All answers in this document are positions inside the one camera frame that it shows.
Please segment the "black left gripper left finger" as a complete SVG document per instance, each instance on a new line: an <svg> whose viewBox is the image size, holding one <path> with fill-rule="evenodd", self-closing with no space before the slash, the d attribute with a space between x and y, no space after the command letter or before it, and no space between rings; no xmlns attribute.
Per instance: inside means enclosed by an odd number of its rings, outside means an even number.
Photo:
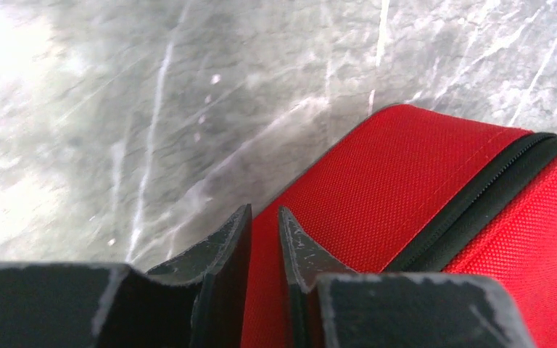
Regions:
<svg viewBox="0 0 557 348"><path fill-rule="evenodd" d="M0 262L0 347L238 347L252 239L240 206L147 272L116 262Z"/></svg>

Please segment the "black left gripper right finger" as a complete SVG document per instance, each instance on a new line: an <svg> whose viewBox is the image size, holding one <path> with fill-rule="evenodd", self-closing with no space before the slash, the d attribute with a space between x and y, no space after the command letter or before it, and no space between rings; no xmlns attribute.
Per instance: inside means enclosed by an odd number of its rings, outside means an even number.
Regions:
<svg viewBox="0 0 557 348"><path fill-rule="evenodd" d="M288 347L533 347L496 281L447 273L357 273L281 207Z"/></svg>

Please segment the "red medicine kit case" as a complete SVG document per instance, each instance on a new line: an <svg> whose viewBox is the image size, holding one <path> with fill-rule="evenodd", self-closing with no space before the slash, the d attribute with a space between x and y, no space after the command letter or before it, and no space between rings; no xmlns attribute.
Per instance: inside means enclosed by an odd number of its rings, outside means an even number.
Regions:
<svg viewBox="0 0 557 348"><path fill-rule="evenodd" d="M557 347L557 135L408 104L363 121L253 221L241 345L286 347L279 210L362 273L484 275Z"/></svg>

